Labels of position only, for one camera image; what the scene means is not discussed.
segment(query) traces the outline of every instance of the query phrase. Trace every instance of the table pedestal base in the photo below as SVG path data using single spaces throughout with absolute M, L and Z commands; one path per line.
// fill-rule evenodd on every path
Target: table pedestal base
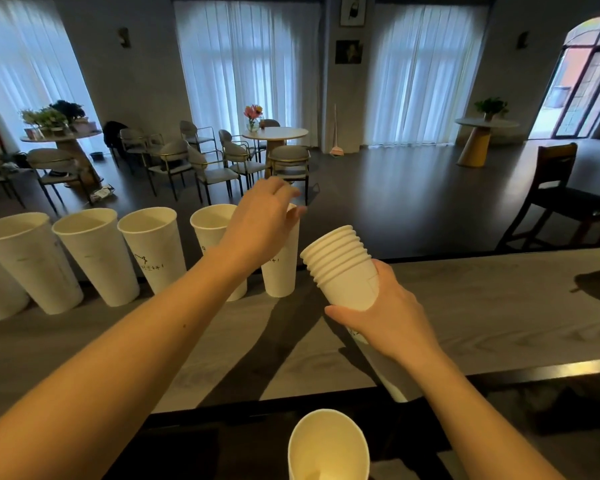
M 91 165 L 87 155 L 84 154 L 82 147 L 76 140 L 56 141 L 56 148 L 72 154 L 73 158 L 75 158 L 75 161 L 78 163 L 78 167 L 82 169 L 80 176 L 82 177 L 85 186 L 101 187 L 100 182 L 102 181 L 102 178 L 96 173 L 96 170 Z M 67 185 L 70 187 L 80 186 L 80 182 L 71 182 Z
M 464 150 L 457 161 L 458 165 L 481 168 L 487 160 L 487 148 L 491 137 L 490 128 L 475 127 L 464 145 Z
M 264 178 L 268 178 L 271 176 L 271 161 L 269 160 L 269 155 L 273 150 L 277 147 L 287 144 L 287 142 L 283 139 L 275 140 L 272 139 L 267 142 L 267 156 L 265 157 L 265 165 L 267 166 L 266 170 L 264 170 Z

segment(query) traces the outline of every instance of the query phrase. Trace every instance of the round table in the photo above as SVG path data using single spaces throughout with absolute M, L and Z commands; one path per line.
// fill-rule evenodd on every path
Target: round table
M 267 169 L 264 172 L 266 178 L 271 176 L 271 165 L 269 164 L 269 155 L 277 147 L 287 144 L 288 139 L 297 139 L 307 136 L 309 130 L 304 128 L 287 128 L 279 126 L 270 126 L 267 128 L 260 128 L 257 131 L 245 131 L 242 136 L 248 139 L 256 139 L 267 142 L 267 152 L 265 164 Z
M 27 136 L 22 136 L 20 141 L 26 143 L 55 143 L 58 150 L 69 152 L 75 158 L 78 167 L 82 168 L 80 176 L 85 185 L 88 187 L 100 187 L 102 178 L 96 173 L 96 170 L 91 165 L 87 155 L 84 154 L 80 144 L 76 141 L 81 138 L 89 138 L 99 134 L 102 134 L 101 130 L 92 131 L 91 133 L 72 133 L 66 136 L 44 137 L 42 139 L 31 139 Z
M 482 118 L 460 118 L 456 120 L 461 126 L 473 127 L 471 136 L 464 145 L 464 150 L 457 161 L 458 165 L 471 168 L 481 168 L 487 160 L 487 148 L 491 138 L 492 128 L 515 128 L 519 123 L 510 120 L 493 119 L 485 121 Z

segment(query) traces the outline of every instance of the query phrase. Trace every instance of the person's left arm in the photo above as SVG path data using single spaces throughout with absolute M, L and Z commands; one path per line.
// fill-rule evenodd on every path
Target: person's left arm
M 259 180 L 221 244 L 113 325 L 0 418 L 0 480 L 101 478 L 167 390 L 211 319 L 304 213 L 298 190 Z

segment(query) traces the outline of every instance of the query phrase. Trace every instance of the broom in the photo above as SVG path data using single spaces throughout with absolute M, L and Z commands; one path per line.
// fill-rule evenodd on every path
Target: broom
M 338 146 L 338 106 L 336 104 L 333 105 L 333 116 L 333 142 L 335 146 L 331 149 L 330 154 L 334 157 L 343 157 L 344 151 Z

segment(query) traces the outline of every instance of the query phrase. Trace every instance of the arched doorway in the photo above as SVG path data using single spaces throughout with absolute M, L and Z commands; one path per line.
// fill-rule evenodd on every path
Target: arched doorway
M 529 139 L 587 138 L 600 119 L 600 16 L 569 31 Z

